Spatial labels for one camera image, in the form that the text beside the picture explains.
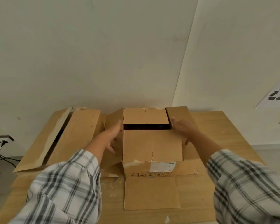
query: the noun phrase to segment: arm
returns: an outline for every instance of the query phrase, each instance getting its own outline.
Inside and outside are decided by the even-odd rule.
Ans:
[[[68,161],[43,170],[32,182],[27,203],[10,223],[97,223],[101,214],[99,164],[121,121],[97,135]]]
[[[215,184],[218,223],[280,223],[280,176],[276,172],[223,149],[187,121],[172,119],[172,123],[193,143]]]

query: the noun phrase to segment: wooden table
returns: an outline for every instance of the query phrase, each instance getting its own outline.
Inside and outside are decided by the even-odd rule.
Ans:
[[[191,112],[191,115],[198,128],[216,143],[243,158],[262,162],[222,111]],[[191,148],[191,152],[198,175],[175,177],[181,208],[125,211],[124,178],[103,178],[102,214],[99,223],[164,223],[167,216],[170,219],[169,223],[214,221],[214,184],[207,176],[194,147]],[[16,178],[12,185],[15,188],[0,211],[0,224],[8,223],[19,212],[34,177],[35,174],[27,173]]]

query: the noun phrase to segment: plaid shirt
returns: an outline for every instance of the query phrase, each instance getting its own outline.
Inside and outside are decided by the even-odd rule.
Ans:
[[[268,167],[221,150],[207,163],[216,185],[218,223],[280,223],[280,177]],[[78,150],[32,182],[27,203],[10,223],[97,223],[101,214],[97,159]]]

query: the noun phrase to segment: power strip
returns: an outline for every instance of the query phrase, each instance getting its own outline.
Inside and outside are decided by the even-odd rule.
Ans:
[[[0,144],[2,144],[3,141],[7,141],[7,143],[5,144],[5,145],[7,145],[8,143],[13,142],[14,139],[9,135],[2,135],[2,136],[0,136],[0,142],[1,142]]]

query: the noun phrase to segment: gray floor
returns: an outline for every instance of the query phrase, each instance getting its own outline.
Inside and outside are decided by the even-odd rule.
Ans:
[[[280,174],[280,149],[256,150],[256,152],[270,168]],[[10,185],[16,176],[12,173],[13,169],[14,167],[11,164],[3,160],[0,161],[0,209],[11,192]]]

